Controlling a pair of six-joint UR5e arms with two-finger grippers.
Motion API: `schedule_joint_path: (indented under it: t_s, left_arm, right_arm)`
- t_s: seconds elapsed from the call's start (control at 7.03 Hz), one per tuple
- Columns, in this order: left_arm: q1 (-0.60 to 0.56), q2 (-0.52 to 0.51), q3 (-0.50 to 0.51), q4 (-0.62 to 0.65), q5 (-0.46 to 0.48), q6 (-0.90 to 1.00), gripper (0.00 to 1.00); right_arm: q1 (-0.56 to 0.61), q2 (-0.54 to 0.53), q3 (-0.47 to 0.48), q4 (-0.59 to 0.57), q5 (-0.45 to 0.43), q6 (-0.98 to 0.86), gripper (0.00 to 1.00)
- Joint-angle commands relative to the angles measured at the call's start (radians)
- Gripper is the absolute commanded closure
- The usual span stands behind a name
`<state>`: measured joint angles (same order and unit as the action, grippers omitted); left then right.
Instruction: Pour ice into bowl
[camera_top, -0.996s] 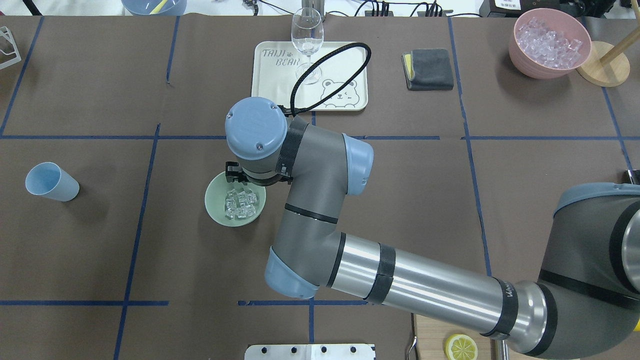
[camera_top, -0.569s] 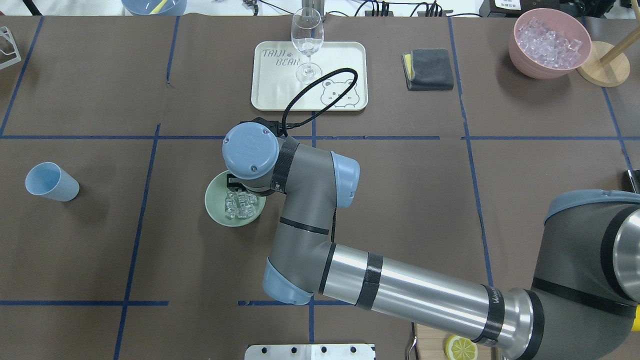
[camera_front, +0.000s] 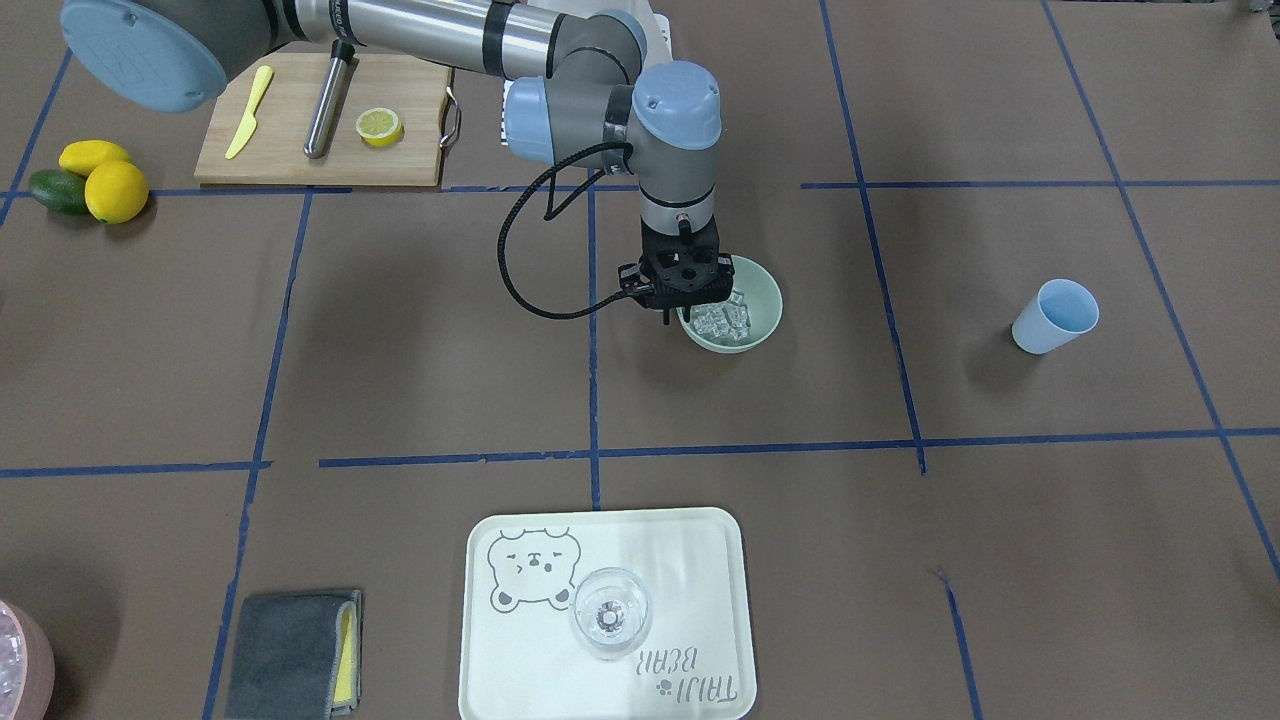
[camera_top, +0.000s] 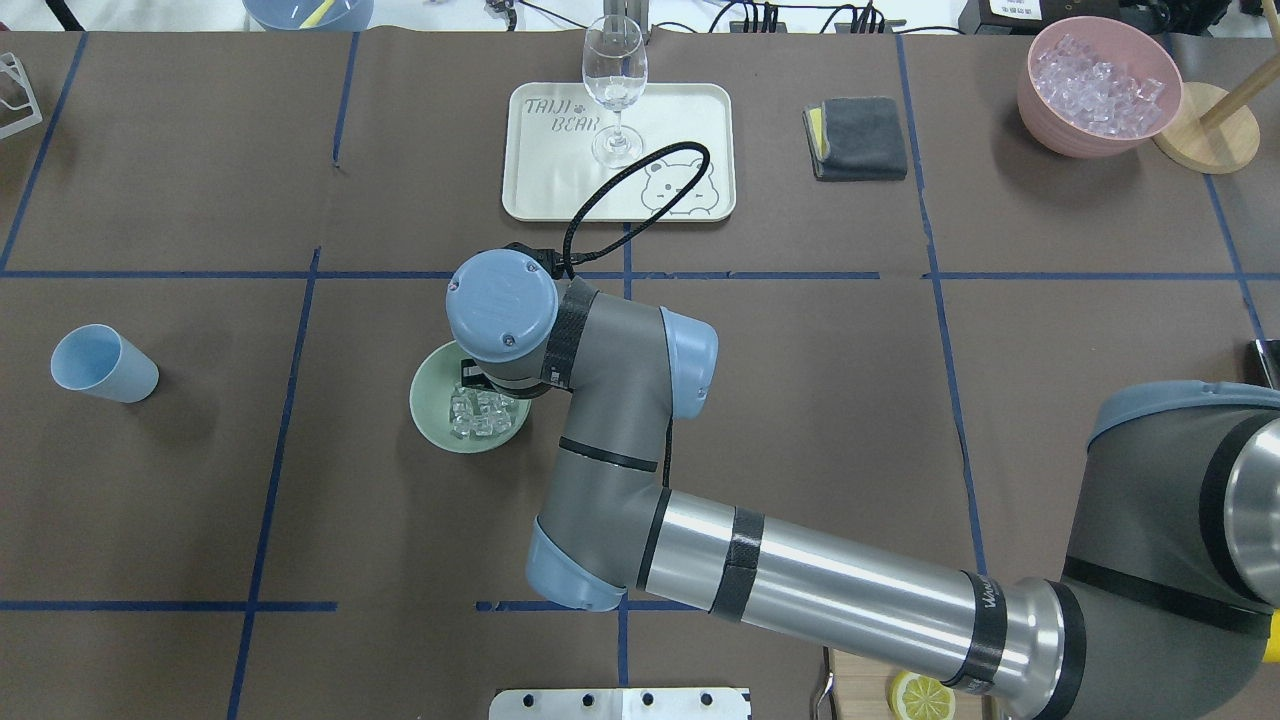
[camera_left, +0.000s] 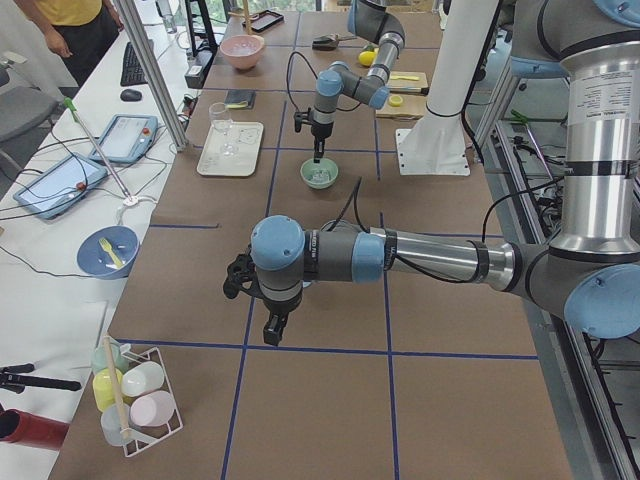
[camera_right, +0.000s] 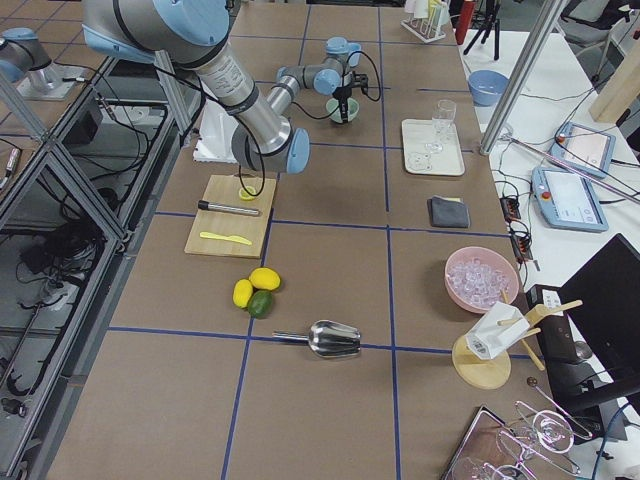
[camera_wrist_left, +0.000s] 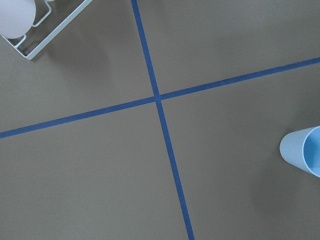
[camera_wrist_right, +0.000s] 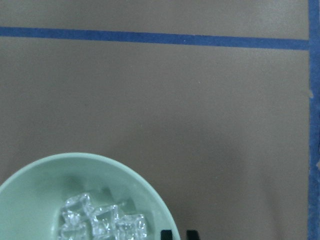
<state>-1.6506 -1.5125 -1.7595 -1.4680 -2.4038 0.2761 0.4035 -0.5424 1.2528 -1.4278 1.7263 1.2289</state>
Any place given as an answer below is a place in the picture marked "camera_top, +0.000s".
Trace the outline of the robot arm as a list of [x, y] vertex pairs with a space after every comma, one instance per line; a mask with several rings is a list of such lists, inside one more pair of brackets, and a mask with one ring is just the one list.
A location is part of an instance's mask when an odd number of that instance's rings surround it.
[[[940, 565], [1056, 580], [1085, 564], [1211, 596], [1201, 538], [1207, 470], [1251, 416], [1189, 407], [1091, 439], [1094, 410], [1138, 380], [1231, 379], [1245, 337], [1236, 283], [1210, 275], [870, 278], [596, 277], [709, 322], [708, 410], [675, 429], [675, 493], [759, 510]], [[636, 593], [602, 619], [530, 589], [525, 552], [550, 496], [567, 396], [509, 447], [454, 462], [438, 492], [442, 596], [476, 603], [451, 633], [460, 688], [440, 714], [481, 715], [494, 685], [731, 682], [758, 717], [799, 717], [818, 667], [786, 639]]]

